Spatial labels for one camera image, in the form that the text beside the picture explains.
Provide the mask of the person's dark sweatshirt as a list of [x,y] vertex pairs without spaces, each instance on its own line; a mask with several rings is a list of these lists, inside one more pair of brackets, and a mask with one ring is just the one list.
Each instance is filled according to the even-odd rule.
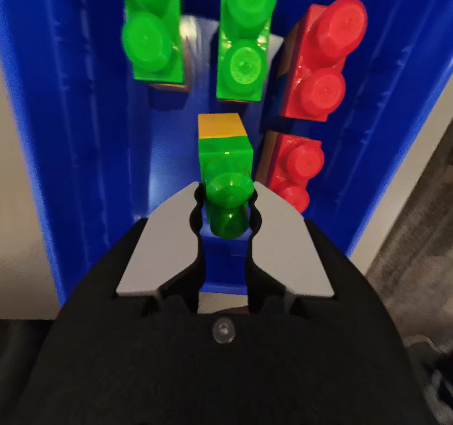
[[0,423],[6,424],[52,325],[50,320],[0,321]]

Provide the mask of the grey desk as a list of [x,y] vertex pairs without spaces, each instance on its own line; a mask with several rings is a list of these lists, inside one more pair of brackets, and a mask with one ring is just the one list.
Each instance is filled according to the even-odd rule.
[[[42,231],[30,188],[22,145],[19,141],[8,89],[1,74],[1,318],[54,319],[60,310],[50,272]],[[435,149],[452,121],[452,78],[440,95],[416,141],[368,223],[350,260],[362,274],[385,237],[403,217],[403,206],[424,192]]]

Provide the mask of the blue plastic bin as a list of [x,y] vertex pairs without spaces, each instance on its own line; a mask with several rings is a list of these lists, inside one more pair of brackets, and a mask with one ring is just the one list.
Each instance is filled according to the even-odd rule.
[[198,115],[237,112],[253,148],[268,130],[319,140],[303,212],[351,256],[452,76],[452,0],[360,0],[365,36],[326,122],[277,114],[285,38],[312,4],[277,0],[259,102],[216,97],[221,0],[181,0],[186,93],[133,78],[124,0],[1,0],[1,60],[60,304],[174,193],[201,182]]

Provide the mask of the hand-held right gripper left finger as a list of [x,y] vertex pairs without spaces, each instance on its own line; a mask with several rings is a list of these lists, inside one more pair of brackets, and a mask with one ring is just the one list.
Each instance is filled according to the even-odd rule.
[[119,297],[180,296],[189,310],[198,310],[206,281],[200,230],[204,192],[192,182],[147,219],[138,243],[116,288]]

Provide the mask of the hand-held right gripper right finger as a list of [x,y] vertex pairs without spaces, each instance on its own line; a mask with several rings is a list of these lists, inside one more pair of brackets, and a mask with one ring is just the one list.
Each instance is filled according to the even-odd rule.
[[303,216],[263,184],[253,185],[245,263],[249,312],[260,313],[272,297],[285,312],[298,299],[332,299],[334,289]]

